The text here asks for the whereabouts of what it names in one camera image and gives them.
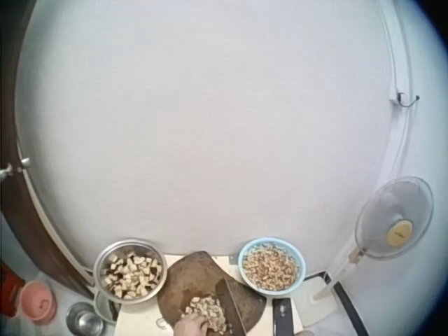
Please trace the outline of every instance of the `stainless steel bowl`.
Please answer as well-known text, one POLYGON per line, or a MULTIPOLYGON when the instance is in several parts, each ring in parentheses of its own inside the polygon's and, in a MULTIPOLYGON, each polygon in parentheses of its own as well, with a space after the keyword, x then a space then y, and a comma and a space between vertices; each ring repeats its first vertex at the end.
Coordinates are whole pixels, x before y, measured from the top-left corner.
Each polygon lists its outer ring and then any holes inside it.
POLYGON ((147 301, 155 296, 163 284, 167 280, 167 261, 164 255, 157 250, 157 248, 152 245, 149 241, 143 239, 126 239, 122 241, 117 241, 116 243, 106 247, 98 256, 97 261, 95 261, 93 267, 93 277, 98 289, 111 301, 121 303, 122 305, 133 305, 143 301, 147 301), (109 268, 111 261, 109 256, 114 254, 119 258, 126 259, 128 253, 134 252, 138 256, 145 256, 149 258, 157 258, 159 263, 162 265, 162 275, 160 277, 160 282, 157 286, 145 296, 136 297, 134 299, 123 299, 121 297, 115 296, 106 288, 106 282, 104 278, 106 276, 102 275, 102 270, 109 268))
POLYGON ((75 336, 98 336, 104 329, 102 318, 96 315, 93 306, 86 302, 71 306, 65 315, 65 321, 75 336))

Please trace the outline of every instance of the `knife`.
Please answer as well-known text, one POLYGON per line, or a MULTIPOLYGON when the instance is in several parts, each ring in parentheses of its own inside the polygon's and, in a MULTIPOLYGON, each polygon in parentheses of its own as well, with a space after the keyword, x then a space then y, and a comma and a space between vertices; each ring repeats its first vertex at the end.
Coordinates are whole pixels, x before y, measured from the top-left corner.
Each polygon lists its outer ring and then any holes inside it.
POLYGON ((227 279, 221 279, 215 286, 216 296, 221 301, 229 333, 232 336, 246 336, 241 314, 235 304, 227 279))

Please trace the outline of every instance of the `cutting board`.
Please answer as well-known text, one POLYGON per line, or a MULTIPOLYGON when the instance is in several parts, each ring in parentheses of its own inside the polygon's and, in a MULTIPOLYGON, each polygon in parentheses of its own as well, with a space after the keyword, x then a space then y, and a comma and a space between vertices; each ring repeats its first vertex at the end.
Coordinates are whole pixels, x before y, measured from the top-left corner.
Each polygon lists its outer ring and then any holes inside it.
MULTIPOLYGON (((229 282, 244 327, 247 331, 252 329, 265 310, 266 297, 233 279, 204 251, 191 253, 168 269, 167 281, 157 294, 165 321, 174 326, 195 296, 216 295, 215 286, 222 278, 229 282)), ((220 336, 212 330, 207 335, 220 336)))

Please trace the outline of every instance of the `white countertop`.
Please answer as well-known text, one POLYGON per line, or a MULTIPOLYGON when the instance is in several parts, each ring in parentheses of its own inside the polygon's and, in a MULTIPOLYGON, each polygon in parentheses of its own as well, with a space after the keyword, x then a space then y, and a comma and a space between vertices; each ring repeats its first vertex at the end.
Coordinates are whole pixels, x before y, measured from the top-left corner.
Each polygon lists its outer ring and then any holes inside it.
MULTIPOLYGON (((182 259, 182 255, 166 255, 168 266, 173 265, 177 260, 182 259)), ((213 257, 215 263, 217 263, 224 271, 226 271, 231 277, 243 283, 243 279, 239 275, 238 266, 231 265, 229 258, 213 257)), ((302 323, 297 314, 294 306, 294 302, 291 300, 293 306, 293 322, 294 333, 298 333, 303 330, 302 323)), ((118 315, 117 325, 115 327, 115 336, 172 336, 173 330, 168 325, 165 329, 161 329, 156 324, 158 319, 161 319, 157 298, 143 302, 141 304, 124 305, 118 315)), ((273 315, 272 315, 272 299, 267 299, 265 312, 261 316, 259 322, 248 333, 248 336, 272 336, 273 333, 273 315)))

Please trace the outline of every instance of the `wooden door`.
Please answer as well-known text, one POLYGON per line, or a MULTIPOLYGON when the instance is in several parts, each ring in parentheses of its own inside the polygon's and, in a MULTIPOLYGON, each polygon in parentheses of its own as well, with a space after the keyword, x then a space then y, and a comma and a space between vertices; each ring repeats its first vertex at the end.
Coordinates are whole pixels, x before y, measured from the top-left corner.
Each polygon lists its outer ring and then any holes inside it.
POLYGON ((1 210, 36 266, 62 285, 92 298, 88 282, 69 262, 43 226, 24 174, 15 128, 15 79, 20 49, 36 0, 1 0, 1 168, 13 174, 0 185, 1 210))

